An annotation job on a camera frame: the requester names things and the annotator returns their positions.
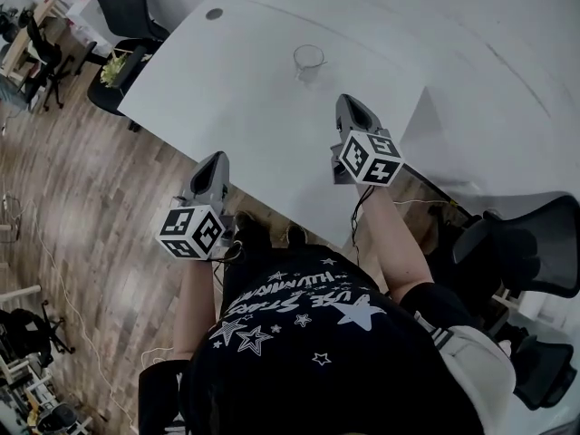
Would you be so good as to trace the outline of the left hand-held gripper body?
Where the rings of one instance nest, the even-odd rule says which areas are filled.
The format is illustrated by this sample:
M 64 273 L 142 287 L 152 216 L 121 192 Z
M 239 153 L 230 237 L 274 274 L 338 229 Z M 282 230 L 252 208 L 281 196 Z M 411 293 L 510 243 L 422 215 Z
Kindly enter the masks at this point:
M 232 245 L 234 232 L 223 199 L 204 202 L 176 196 L 155 239 L 174 258 L 208 261 L 219 248 Z

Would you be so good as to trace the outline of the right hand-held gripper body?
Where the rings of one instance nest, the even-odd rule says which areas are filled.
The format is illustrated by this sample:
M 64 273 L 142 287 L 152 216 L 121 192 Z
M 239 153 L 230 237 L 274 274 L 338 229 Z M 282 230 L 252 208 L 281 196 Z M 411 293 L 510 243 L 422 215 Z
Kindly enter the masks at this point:
M 386 129 L 343 129 L 341 142 L 331 147 L 335 185 L 391 185 L 404 159 Z

